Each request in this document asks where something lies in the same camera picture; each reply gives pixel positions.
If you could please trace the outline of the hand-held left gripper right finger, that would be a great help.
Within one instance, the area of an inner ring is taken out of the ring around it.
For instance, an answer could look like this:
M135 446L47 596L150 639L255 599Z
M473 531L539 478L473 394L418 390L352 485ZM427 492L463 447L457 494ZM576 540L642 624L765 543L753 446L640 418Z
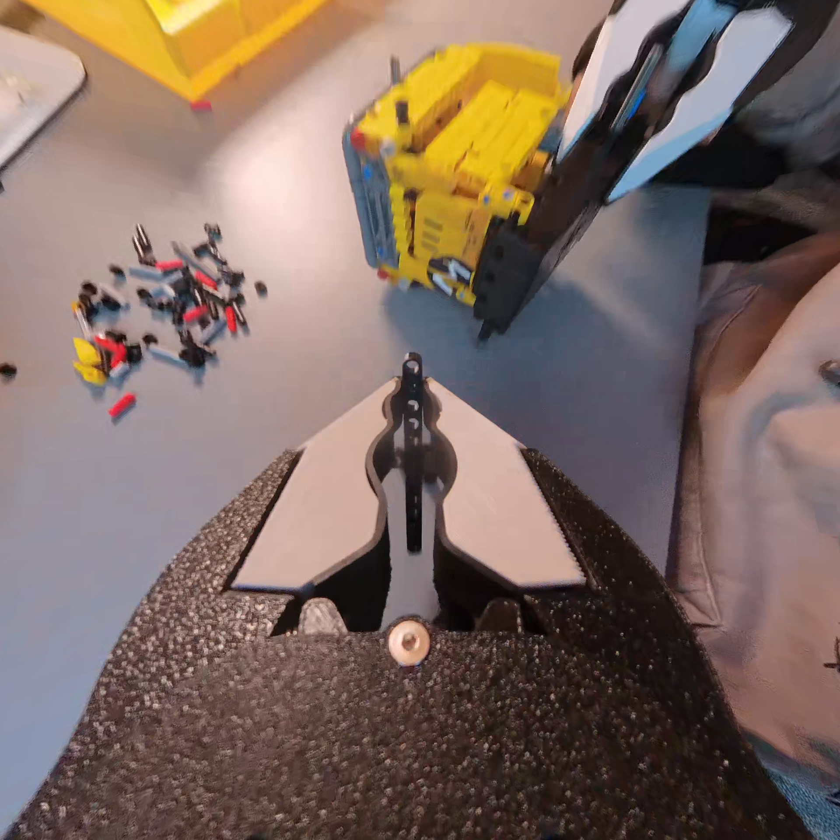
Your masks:
M436 429L455 455L442 500L443 534L452 550L522 591L585 583L524 458L523 445L434 379Z

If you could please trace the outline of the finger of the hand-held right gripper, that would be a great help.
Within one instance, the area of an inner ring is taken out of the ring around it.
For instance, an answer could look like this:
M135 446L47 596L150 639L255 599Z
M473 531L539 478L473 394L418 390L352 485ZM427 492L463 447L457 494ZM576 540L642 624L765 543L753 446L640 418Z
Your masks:
M564 153L602 110L609 90L629 72L656 27L677 18L687 1L615 2L605 17L564 123Z
M643 186L718 130L792 27L780 12L740 12L722 31L707 74L678 101L671 119L646 142L609 193L612 203Z

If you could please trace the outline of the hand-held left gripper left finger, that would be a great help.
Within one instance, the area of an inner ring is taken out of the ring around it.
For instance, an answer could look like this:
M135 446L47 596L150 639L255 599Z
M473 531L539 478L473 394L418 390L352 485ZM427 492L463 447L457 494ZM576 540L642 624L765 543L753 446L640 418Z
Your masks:
M232 587L297 594L360 557L380 532L380 500L366 461L387 428L392 378L313 435L245 551Z

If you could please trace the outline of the thin black perforated beam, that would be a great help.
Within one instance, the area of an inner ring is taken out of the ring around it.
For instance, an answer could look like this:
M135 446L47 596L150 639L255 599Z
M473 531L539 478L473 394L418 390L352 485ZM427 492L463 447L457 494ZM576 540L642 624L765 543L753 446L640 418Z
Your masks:
M411 352L402 365L402 468L405 475L406 549L418 554L423 546L424 376L419 353Z

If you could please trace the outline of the yellow block toy model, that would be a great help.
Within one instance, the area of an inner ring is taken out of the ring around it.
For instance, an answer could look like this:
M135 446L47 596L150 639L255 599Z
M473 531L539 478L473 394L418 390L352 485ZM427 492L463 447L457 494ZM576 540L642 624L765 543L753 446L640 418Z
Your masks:
M355 113L343 158L367 264L478 310L492 228L522 228L550 168L571 88L561 57L524 45L434 49L390 60L386 89Z

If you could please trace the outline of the pile of small block pieces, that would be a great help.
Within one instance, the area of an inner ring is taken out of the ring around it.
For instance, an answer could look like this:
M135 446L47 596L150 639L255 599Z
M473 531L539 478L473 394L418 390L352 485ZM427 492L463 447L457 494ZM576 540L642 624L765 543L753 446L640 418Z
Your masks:
M221 227L205 224L201 241L193 246L172 242L172 257L166 259L147 228L136 224L135 262L110 264L107 282L82 281L70 304L79 330L72 340L77 376L104 389L122 382L148 357L189 371L215 362L214 345L223 334L249 330L246 275L232 267L223 242ZM120 319L135 304L159 327L173 329L173 345L153 331L134 338L121 329Z

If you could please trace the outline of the person's right forearm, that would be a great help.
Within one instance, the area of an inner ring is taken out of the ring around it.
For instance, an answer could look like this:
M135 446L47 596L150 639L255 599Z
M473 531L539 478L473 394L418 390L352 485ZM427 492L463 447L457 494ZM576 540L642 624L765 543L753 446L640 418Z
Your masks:
M780 148L795 170L838 161L838 67L789 72L734 113L755 140Z

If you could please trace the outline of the grey desk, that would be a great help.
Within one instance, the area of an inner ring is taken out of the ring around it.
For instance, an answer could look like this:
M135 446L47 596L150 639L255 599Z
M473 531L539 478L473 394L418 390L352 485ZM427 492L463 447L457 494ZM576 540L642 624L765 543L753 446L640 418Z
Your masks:
M56 21L12 25L77 54L78 100L2 193L2 831L33 797L133 609L173 555L284 449L418 351L425 370L541 450L665 567L707 194L608 207L505 336L467 309L384 285L364 260L340 148L387 82L449 43L502 41L567 74L609 2L332 2L211 97L185 101ZM250 329L193 379L149 360L112 424L71 367L70 303L109 264L219 224L262 280Z

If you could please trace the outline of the beige hoodie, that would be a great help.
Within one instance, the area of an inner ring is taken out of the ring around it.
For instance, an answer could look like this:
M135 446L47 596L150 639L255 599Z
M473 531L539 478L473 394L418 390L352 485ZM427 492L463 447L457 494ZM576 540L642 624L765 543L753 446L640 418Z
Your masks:
M838 205L838 175L755 194ZM728 191L723 194L747 194ZM838 787L838 230L703 269L668 582L774 771Z

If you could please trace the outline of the yellow plastic parts bin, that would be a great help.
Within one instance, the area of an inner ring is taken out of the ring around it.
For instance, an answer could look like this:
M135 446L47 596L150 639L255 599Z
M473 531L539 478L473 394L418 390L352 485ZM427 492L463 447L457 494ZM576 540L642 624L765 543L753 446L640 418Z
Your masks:
M28 1L196 103L287 36L324 1Z

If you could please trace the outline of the white book stand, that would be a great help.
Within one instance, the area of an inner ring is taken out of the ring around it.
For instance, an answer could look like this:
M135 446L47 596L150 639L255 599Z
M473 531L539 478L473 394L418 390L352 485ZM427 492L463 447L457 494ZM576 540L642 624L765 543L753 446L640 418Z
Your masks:
M76 98L88 80L64 47L1 27L1 170Z

